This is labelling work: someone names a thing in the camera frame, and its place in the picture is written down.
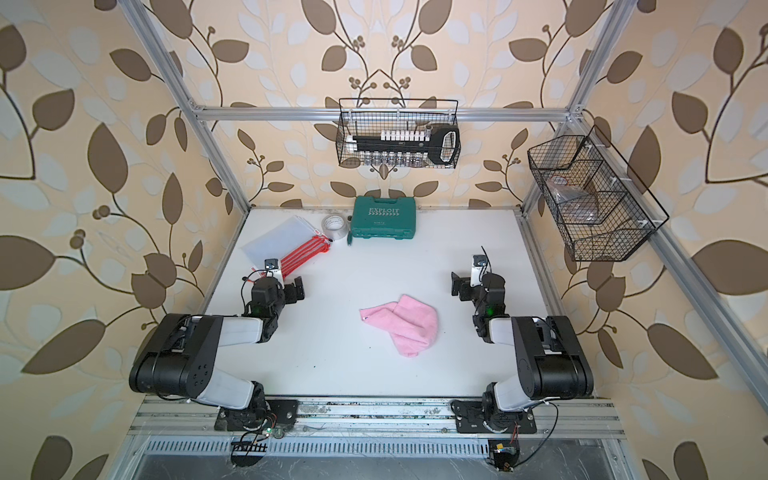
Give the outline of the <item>pink microfiber cloth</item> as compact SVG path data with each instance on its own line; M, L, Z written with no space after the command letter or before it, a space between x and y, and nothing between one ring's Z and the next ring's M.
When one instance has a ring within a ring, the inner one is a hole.
M396 302L361 309L359 314L363 323L386 332L397 352L407 358L417 357L437 339L437 311L408 295Z

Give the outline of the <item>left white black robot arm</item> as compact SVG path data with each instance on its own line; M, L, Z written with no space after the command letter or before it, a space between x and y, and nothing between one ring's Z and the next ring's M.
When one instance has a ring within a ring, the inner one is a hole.
M242 316L168 314L140 348L129 374L132 391L182 398L228 410L257 406L263 387L216 366L223 347L268 342L285 306L305 298L303 279L257 279Z

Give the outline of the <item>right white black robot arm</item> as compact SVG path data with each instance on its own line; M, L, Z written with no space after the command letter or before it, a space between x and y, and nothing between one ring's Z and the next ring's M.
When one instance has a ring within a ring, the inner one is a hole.
M519 412L549 400L592 396L594 376L568 317L508 314L505 279L495 273L452 273L451 295L473 305L475 332L484 342L514 349L513 375L488 385L483 413Z

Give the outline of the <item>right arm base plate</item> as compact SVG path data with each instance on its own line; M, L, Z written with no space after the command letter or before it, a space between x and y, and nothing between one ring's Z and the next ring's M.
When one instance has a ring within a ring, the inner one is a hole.
M535 434L537 426L531 412L505 412L479 400L452 400L449 403L456 430L460 434Z

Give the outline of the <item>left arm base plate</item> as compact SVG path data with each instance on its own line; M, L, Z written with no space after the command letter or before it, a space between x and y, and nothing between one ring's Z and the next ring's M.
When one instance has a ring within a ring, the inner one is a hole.
M220 408L215 419L215 431L256 431L268 428L290 431L298 418L296 399L256 400L243 410Z

